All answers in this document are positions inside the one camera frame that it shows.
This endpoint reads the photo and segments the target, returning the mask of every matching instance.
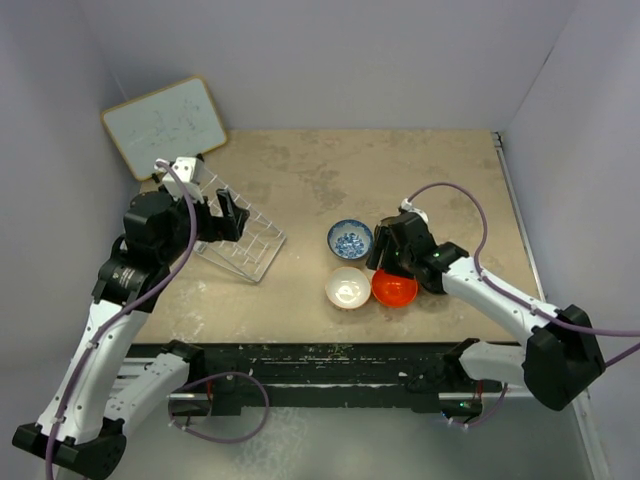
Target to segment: white wall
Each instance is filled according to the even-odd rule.
[[[640,3],[583,1],[506,132],[543,287],[598,327],[638,330]],[[606,358],[632,341],[602,338]],[[615,478],[637,478],[640,354],[591,389]]]
[[[80,0],[131,97],[194,73],[234,128],[506,127],[576,0]]]
[[[121,231],[133,181],[99,113],[122,99],[74,0],[0,2],[3,478],[41,469],[11,437],[60,383]]]

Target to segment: table surface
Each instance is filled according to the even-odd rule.
[[[192,255],[160,297],[137,343],[513,340],[451,296],[421,291],[402,309],[386,308],[371,297],[355,311],[338,310],[326,298],[330,273],[350,265],[327,246],[331,225],[355,218],[373,230],[381,219],[397,214],[403,198],[436,181],[473,192],[489,222],[482,264],[535,295],[489,131],[231,131],[225,146],[206,155],[206,164],[282,228],[287,240],[257,285]],[[436,241],[475,250],[482,234],[480,216],[462,194],[438,187],[414,205],[429,215]],[[357,266],[366,270],[364,262]]]

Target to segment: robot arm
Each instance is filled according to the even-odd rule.
[[[536,314],[544,312],[566,323],[591,327],[584,311],[573,305],[560,310],[484,269],[478,272],[465,250],[450,242],[436,244],[424,212],[409,204],[403,204],[400,212],[376,227],[367,266],[415,277],[430,293],[462,299],[497,322],[520,344],[491,345],[477,339],[463,342],[452,352],[454,370],[459,375],[526,386],[542,404],[561,410],[604,372],[594,336],[565,330]],[[512,298],[491,288],[487,279]]]
[[[126,437],[155,406],[188,380],[203,376],[203,352],[173,342],[134,382],[110,396],[123,359],[161,289],[117,322],[112,319],[158,287],[189,246],[191,222],[183,189],[193,202],[197,240],[237,241],[242,236],[249,212],[237,207],[228,191],[220,190],[223,216],[212,216],[198,185],[202,167],[201,156],[179,157],[171,168],[183,185],[165,175],[158,191],[131,201],[124,216],[125,233],[116,239],[109,260],[99,270],[89,319],[69,369],[38,421],[18,428],[15,446],[45,458],[53,432],[54,463],[92,479],[106,478],[124,453]],[[98,331],[102,335],[95,340]],[[71,394],[65,400],[69,387]]]

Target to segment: wire dish rack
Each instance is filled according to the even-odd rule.
[[[216,191],[222,188],[229,190],[237,206],[249,210],[249,219],[245,224],[242,238],[238,242],[196,242],[194,252],[246,280],[258,283],[287,236],[206,167],[201,172],[200,184],[204,185],[200,187],[200,191],[209,199],[209,208],[213,215],[222,215],[216,197]]]

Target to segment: purple cable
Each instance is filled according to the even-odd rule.
[[[498,409],[500,408],[500,405],[504,403],[504,397],[506,397],[507,395],[507,390],[509,390],[509,384],[505,383],[504,386],[502,387],[502,391],[500,392],[500,396],[498,397],[498,400],[496,400],[496,403],[493,404],[493,406],[489,409],[487,413],[482,415],[477,420],[473,422],[458,422],[456,420],[450,419],[447,423],[451,423],[452,425],[458,425],[464,429],[478,427],[482,425],[484,422],[489,420],[498,411]]]
[[[539,310],[539,309],[535,308],[529,302],[527,302],[525,300],[522,300],[521,298],[516,297],[515,295],[511,294],[510,292],[508,292],[505,289],[503,289],[503,288],[499,287],[498,285],[496,285],[493,281],[491,281],[491,279],[489,279],[485,275],[483,275],[483,269],[482,269],[482,266],[480,265],[480,252],[482,252],[482,249],[484,248],[485,244],[487,243],[487,236],[489,235],[489,224],[487,222],[487,216],[486,216],[486,214],[484,212],[484,209],[480,205],[480,202],[478,202],[478,200],[473,196],[473,194],[469,190],[467,190],[466,188],[461,187],[459,185],[456,185],[455,183],[436,182],[436,183],[430,183],[429,185],[425,185],[424,187],[418,189],[407,200],[409,202],[411,202],[417,195],[419,195],[420,193],[424,192],[425,190],[428,190],[428,189],[433,188],[433,187],[440,187],[440,186],[455,188],[456,190],[464,193],[469,198],[469,200],[471,200],[473,202],[473,204],[476,206],[476,208],[478,209],[478,213],[480,213],[480,218],[482,219],[482,240],[480,241],[480,245],[478,245],[478,248],[476,249],[475,253],[473,254],[473,263],[475,264],[475,267],[476,267],[476,270],[478,272],[478,275],[480,275],[480,277],[482,278],[484,283],[486,283],[489,287],[491,287],[493,290],[498,292],[500,295],[502,295],[502,296],[508,298],[509,300],[511,300],[513,302],[516,302],[518,305],[530,310],[532,314],[539,315],[542,318],[544,318],[545,320],[547,320],[548,322],[551,322],[554,325],[557,325],[558,327],[564,328],[566,330],[571,330],[571,331],[578,332],[578,333],[586,333],[586,334],[589,334],[589,335],[601,335],[601,336],[605,336],[605,337],[640,337],[640,330],[627,330],[627,331],[624,331],[624,330],[609,330],[609,329],[601,329],[601,328],[581,327],[579,325],[571,325],[569,323],[563,322],[562,320],[558,320],[556,317],[553,317],[553,316],[549,315],[548,313],[543,312],[542,310]],[[632,353],[634,353],[634,352],[636,352],[638,350],[640,350],[640,343],[637,343],[636,345],[632,346],[631,348],[629,348],[629,349],[623,351],[622,353],[616,355],[611,360],[607,361],[605,363],[605,365],[607,367],[610,367],[611,365],[615,365],[620,360],[628,357],[629,355],[631,355]]]
[[[182,268],[185,266],[185,264],[187,263],[187,260],[189,260],[189,256],[191,255],[191,252],[193,251],[193,247],[196,243],[196,236],[197,236],[196,235],[197,234],[196,211],[193,208],[193,203],[191,201],[191,196],[189,195],[189,191],[187,190],[184,183],[182,183],[178,175],[172,170],[171,166],[167,162],[156,161],[156,165],[163,167],[167,171],[167,173],[171,175],[171,177],[173,177],[176,184],[180,188],[180,193],[182,193],[182,196],[184,197],[185,202],[187,203],[187,209],[189,210],[189,222],[190,222],[189,243],[187,245],[187,249],[185,251],[185,254],[182,256],[182,258],[176,265],[176,267],[171,271],[171,273],[169,273],[169,275],[167,275],[164,279],[162,279],[160,283],[158,283],[155,287],[153,287],[151,290],[149,290],[147,293],[142,295],[137,300],[126,305],[122,310],[120,310],[113,317],[107,320],[107,322],[105,322],[105,324],[102,325],[102,327],[98,328],[95,335],[91,338],[91,341],[90,341],[91,344],[97,344],[99,340],[102,338],[102,336],[104,335],[104,333],[114,323],[116,323],[122,317],[130,314],[137,307],[142,305],[144,302],[149,300],[158,292],[162,291],[162,289],[165,288],[169,284],[169,282],[171,282],[171,280],[175,278],[178,272],[180,272],[180,270],[182,270]],[[86,366],[87,361],[89,360],[89,357],[91,356],[92,352],[93,352],[92,348],[87,348],[82,354],[82,356],[80,357],[78,364],[73,369],[73,372],[69,377],[69,382],[67,383],[67,386],[64,389],[64,392],[62,393],[62,396],[60,398],[60,403],[58,404],[58,409],[56,410],[56,419],[61,419],[63,417],[65,407],[67,406],[67,402],[69,401],[69,398],[71,398],[71,395],[73,394],[73,390],[75,389],[76,385],[78,384],[78,380],[80,379],[82,370]],[[46,473],[47,480],[54,480],[53,447],[55,445],[55,439],[58,436],[59,429],[60,429],[60,423],[56,421],[56,423],[54,423],[53,426],[51,427],[51,432],[49,432],[49,438],[47,439],[47,448],[46,448],[46,454],[45,454],[45,473]]]
[[[267,423],[267,417],[269,416],[269,396],[267,395],[267,391],[265,390],[264,386],[255,378],[253,378],[251,375],[247,375],[246,373],[243,372],[225,372],[225,373],[216,373],[215,375],[210,375],[208,377],[202,378],[200,380],[196,380],[195,382],[191,382],[187,385],[184,385],[182,388],[178,389],[178,391],[185,391],[185,390],[190,390],[193,387],[196,387],[202,383],[205,382],[210,382],[213,380],[218,380],[220,378],[226,378],[229,375],[233,375],[236,377],[242,377],[242,378],[246,378],[247,380],[251,380],[253,383],[256,384],[256,386],[258,387],[258,389],[260,390],[260,393],[262,393],[262,396],[264,397],[264,414],[262,415],[262,420],[260,420],[260,423],[258,424],[258,426],[256,428],[254,428],[253,430],[251,430],[249,433],[242,435],[241,437],[236,437],[236,438],[219,438],[219,437],[213,437],[211,435],[205,435],[204,433],[200,433],[196,430],[193,430],[189,427],[187,427],[186,425],[182,425],[180,423],[178,423],[176,421],[176,418],[174,417],[173,413],[171,413],[171,405],[169,405],[169,419],[171,420],[171,423],[173,425],[175,425],[176,427],[180,428],[182,431],[187,432],[195,437],[201,438],[202,440],[207,440],[209,442],[214,442],[214,443],[224,443],[224,444],[233,444],[233,443],[242,443],[245,442],[247,440],[249,440],[250,438],[255,437],[258,432],[260,432],[260,430],[262,430],[262,427],[264,427],[265,423]]]

